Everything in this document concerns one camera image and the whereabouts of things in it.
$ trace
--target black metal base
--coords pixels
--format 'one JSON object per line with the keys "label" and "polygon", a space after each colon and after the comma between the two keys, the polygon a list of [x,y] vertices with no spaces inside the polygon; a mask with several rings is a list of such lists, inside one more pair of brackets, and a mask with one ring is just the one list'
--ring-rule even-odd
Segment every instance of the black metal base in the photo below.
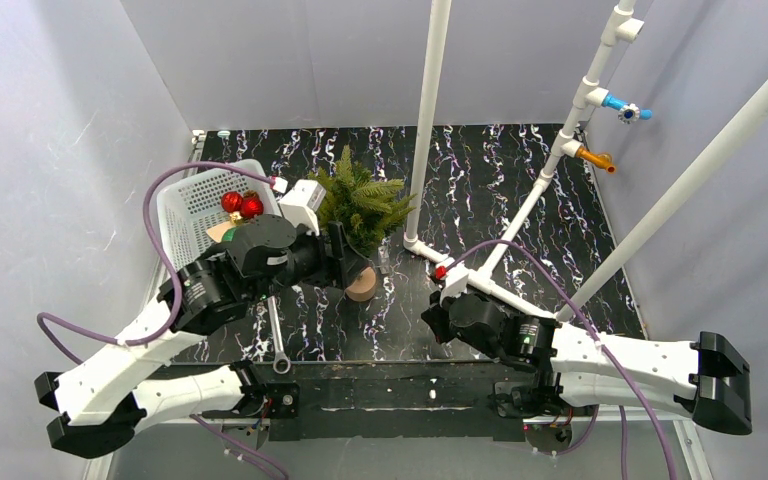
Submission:
{"label": "black metal base", "polygon": [[[420,239],[454,256],[479,242],[499,238],[531,190],[560,125],[438,126],[432,132]],[[319,168],[331,172],[343,146],[377,179],[411,177],[415,127],[209,132],[201,159],[235,162],[258,159],[267,175],[292,185]],[[611,253],[608,229],[592,175],[583,162],[565,158],[552,187],[535,206],[516,241],[549,268],[568,292],[577,289]],[[379,277],[375,298],[355,303],[340,291],[306,285],[278,297],[284,348],[293,361],[428,359],[472,360],[475,351],[452,342],[438,345],[420,320],[436,286],[425,259],[402,247],[401,230],[385,240],[393,273]],[[466,266],[481,265],[492,249],[479,251]],[[563,300],[526,259],[511,250],[493,280],[548,311]],[[600,331],[643,338],[625,278],[615,275],[584,305]],[[221,328],[177,356],[182,362],[230,363],[274,358],[265,308]]]}
{"label": "black metal base", "polygon": [[[152,379],[198,375],[220,364],[173,364]],[[299,387],[298,416],[273,419],[272,441],[314,438],[485,437],[524,441],[523,424],[503,418],[498,382],[530,384],[532,374],[490,361],[298,362],[286,375],[255,364],[259,379]],[[243,418],[205,412],[205,418]]]}

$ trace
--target black marble tabletop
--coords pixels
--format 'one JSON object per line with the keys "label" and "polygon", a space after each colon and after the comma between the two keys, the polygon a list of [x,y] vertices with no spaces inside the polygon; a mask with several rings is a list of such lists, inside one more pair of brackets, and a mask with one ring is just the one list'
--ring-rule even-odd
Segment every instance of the black marble tabletop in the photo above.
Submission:
{"label": "black marble tabletop", "polygon": [[[419,236],[441,252],[458,256],[502,235],[525,199],[558,133],[556,125],[445,126],[434,129],[420,216]],[[207,135],[203,161],[255,158],[290,185],[323,167],[333,171],[343,145],[381,179],[411,176],[416,128],[325,128],[232,131]],[[394,273],[380,277],[375,298],[355,303],[337,290],[297,286],[279,298],[285,350],[294,360],[427,360],[477,358],[454,341],[438,345],[420,313],[434,285],[429,262],[402,247],[402,231],[385,240]],[[551,187],[516,241],[543,263],[570,295],[608,256],[613,239],[590,171],[564,158]],[[478,268],[490,249],[466,261]],[[517,252],[509,250],[494,279],[549,311],[562,301]],[[584,309],[600,330],[642,338],[640,321],[623,274],[617,273]],[[250,320],[235,322],[182,352],[177,361],[271,360],[266,305]]]}

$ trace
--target white pvc pipe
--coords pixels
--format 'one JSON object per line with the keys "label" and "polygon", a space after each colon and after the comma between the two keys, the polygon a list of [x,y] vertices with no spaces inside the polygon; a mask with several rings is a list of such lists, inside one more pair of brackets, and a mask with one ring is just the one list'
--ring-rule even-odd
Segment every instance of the white pvc pipe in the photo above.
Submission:
{"label": "white pvc pipe", "polygon": [[419,209],[425,192],[425,169],[428,166],[428,149],[431,146],[431,129],[434,126],[434,108],[437,105],[437,87],[443,68],[443,50],[446,47],[446,31],[449,28],[449,10],[452,0],[432,0],[431,19],[428,24],[428,41],[425,47],[425,68],[422,73],[422,94],[419,100],[419,120],[416,127],[416,145],[411,174],[410,202],[413,211],[405,225],[405,246],[417,242]]}
{"label": "white pvc pipe", "polygon": [[[538,178],[537,181],[534,182],[534,186],[531,188],[531,192],[528,193],[528,197],[525,198],[525,202],[523,202],[522,207],[520,207],[516,216],[511,221],[511,226],[508,227],[508,229],[505,230],[505,234],[502,235],[503,240],[510,242],[513,241],[513,239],[517,236],[517,233],[519,233],[519,227],[514,228],[514,225],[518,224],[521,227],[522,224],[525,223],[525,219],[528,217],[531,209],[534,208],[534,205],[537,204],[537,201],[540,200],[543,192],[546,191],[546,187],[549,186],[550,181],[550,179]],[[496,248],[490,252],[490,256],[487,257],[484,265],[479,268],[478,271],[482,275],[490,277],[493,273],[493,269],[495,269],[496,265],[499,264],[499,261],[502,260],[502,256],[504,254],[505,249],[498,248],[497,245]]]}
{"label": "white pvc pipe", "polygon": [[[634,10],[634,2],[635,0],[620,0],[620,2],[617,4],[616,10],[629,12],[630,14],[630,12]],[[616,44],[616,41],[614,41],[610,45],[605,43],[606,35],[615,36],[615,31],[614,31],[614,29],[616,28],[615,17],[618,15],[616,10],[611,13],[611,16],[608,18],[608,21],[605,23],[605,29],[602,34],[602,40],[599,42],[599,48],[596,50],[596,54],[593,56],[593,61],[590,62],[590,68],[587,69],[586,77],[582,79],[582,82],[584,82],[586,79],[586,81],[589,82],[591,85],[593,85],[594,88],[599,86],[599,77],[602,75],[602,72],[604,72],[605,65],[608,64],[608,58],[610,58],[611,56],[613,45]],[[569,115],[567,115],[567,119],[564,122],[564,127],[561,129],[561,132],[564,133],[567,137],[571,137],[573,135],[575,127],[578,125],[578,122],[581,120],[581,116],[584,114],[585,105],[586,105],[584,103],[585,95],[586,95],[586,92],[582,88],[579,88],[578,91],[576,91],[575,98],[573,99],[572,108],[570,109],[570,113]],[[559,148],[560,144],[555,145],[559,141],[564,141],[564,139],[562,139],[560,135],[555,137],[554,142],[552,142],[552,148],[550,150],[549,158],[546,160],[546,164],[543,166],[543,169],[540,172],[540,177],[538,178],[538,181],[546,178],[551,179],[552,176],[555,175],[555,169],[558,167],[558,162],[561,161],[561,156],[562,156]],[[416,159],[414,159],[414,176],[416,176]],[[534,193],[536,191],[537,191],[537,185],[535,183],[531,192]],[[534,199],[531,202],[528,201],[529,199],[531,199],[531,194],[529,194],[525,203],[523,203],[522,206],[520,206],[516,216],[514,216],[513,220],[511,220],[510,225],[505,230],[505,233],[502,236],[503,239],[513,240],[517,236],[517,233],[519,233],[519,229],[522,228],[522,224],[525,223],[525,219],[528,218],[528,215],[531,214],[531,210],[534,208],[534,205],[537,203],[536,199]],[[496,245],[493,248],[493,252],[490,254],[489,257],[487,257],[487,261],[484,262],[484,266],[481,267],[480,271],[484,274],[488,274],[488,272],[493,272],[493,270],[499,264],[499,261],[505,255],[505,252],[507,251],[507,249],[508,249],[508,246],[503,243]]]}
{"label": "white pvc pipe", "polygon": [[498,298],[507,305],[516,308],[526,315],[534,315],[543,318],[552,318],[554,316],[552,312],[543,310],[537,305],[522,299],[519,295],[509,292],[507,289],[484,275],[474,275],[472,271],[470,271],[467,281],[478,290]]}
{"label": "white pvc pipe", "polygon": [[617,8],[626,12],[633,11],[635,1],[637,0],[620,0],[620,3],[617,4]]}
{"label": "white pvc pipe", "polygon": [[425,257],[429,260],[431,260],[431,263],[436,265],[448,265],[449,263],[453,262],[454,259],[452,257],[446,255],[445,253],[440,253],[437,250],[434,250],[433,248],[429,247],[423,242],[416,241],[408,244],[408,242],[405,242],[405,249],[407,251],[413,253],[414,255],[419,255],[421,257]]}
{"label": "white pvc pipe", "polygon": [[602,76],[602,72],[605,71],[605,65],[608,64],[608,59],[611,58],[611,51],[614,49],[613,45],[599,44],[599,48],[596,49],[596,54],[593,55],[593,61],[590,63],[590,68],[587,69],[587,80],[593,83],[599,83],[599,77]]}
{"label": "white pvc pipe", "polygon": [[[599,265],[593,275],[573,295],[572,301],[583,305],[605,282],[637,253],[641,246],[702,186],[711,175],[723,166],[768,117],[768,79],[761,88],[738,110],[731,120],[702,150],[696,160],[687,167],[678,180],[667,190],[648,213],[634,226],[628,236]],[[557,314],[558,320],[572,318],[572,310],[565,306]]]}

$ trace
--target metal wrench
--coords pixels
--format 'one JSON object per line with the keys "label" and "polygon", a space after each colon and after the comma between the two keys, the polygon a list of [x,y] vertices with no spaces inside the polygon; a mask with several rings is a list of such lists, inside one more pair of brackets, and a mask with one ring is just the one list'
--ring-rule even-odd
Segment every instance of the metal wrench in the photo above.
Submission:
{"label": "metal wrench", "polygon": [[266,301],[269,310],[269,323],[272,324],[272,349],[275,350],[275,360],[272,362],[272,369],[279,375],[284,375],[290,371],[292,363],[287,354],[284,353],[284,338],[281,336],[281,324],[278,323],[278,303],[275,297],[269,297]]}

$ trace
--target white plastic basket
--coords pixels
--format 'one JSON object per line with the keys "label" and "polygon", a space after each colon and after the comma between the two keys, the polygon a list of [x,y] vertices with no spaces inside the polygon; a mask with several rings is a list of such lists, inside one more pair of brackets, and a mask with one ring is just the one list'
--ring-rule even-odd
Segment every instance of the white plastic basket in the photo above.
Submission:
{"label": "white plastic basket", "polygon": [[[263,175],[263,167],[254,159],[231,165]],[[179,180],[157,194],[160,240],[176,270],[213,245],[207,229],[228,220],[228,213],[220,204],[222,195],[248,190],[254,190],[260,196],[264,213],[280,215],[268,184],[218,168]]]}

